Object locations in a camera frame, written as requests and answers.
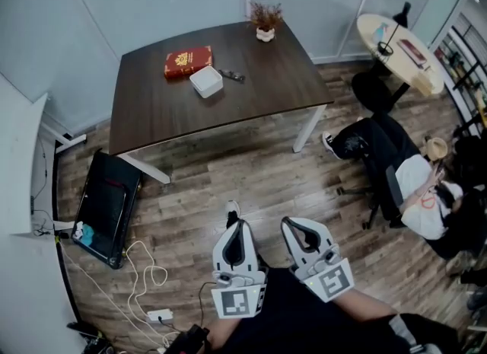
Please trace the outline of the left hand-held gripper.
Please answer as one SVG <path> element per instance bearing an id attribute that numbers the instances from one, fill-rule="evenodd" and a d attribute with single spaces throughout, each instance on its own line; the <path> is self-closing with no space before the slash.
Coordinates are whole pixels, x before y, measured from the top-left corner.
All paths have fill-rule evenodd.
<path id="1" fill-rule="evenodd" d="M 266 271 L 259 270 L 259 261 L 254 247 L 250 226 L 238 219 L 220 237 L 212 252 L 216 287 L 211 290 L 215 308 L 220 319 L 250 318 L 257 316 L 266 294 Z M 230 272 L 241 265 L 252 276 Z"/>

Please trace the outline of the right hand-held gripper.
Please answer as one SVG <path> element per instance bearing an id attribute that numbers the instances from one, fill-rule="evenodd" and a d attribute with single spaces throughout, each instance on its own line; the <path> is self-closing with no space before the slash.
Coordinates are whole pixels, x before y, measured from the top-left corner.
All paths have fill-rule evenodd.
<path id="1" fill-rule="evenodd" d="M 321 301 L 330 302 L 354 287 L 349 261 L 341 256 L 324 224 L 308 218 L 284 217 L 281 230 L 297 267 L 294 275 Z"/>

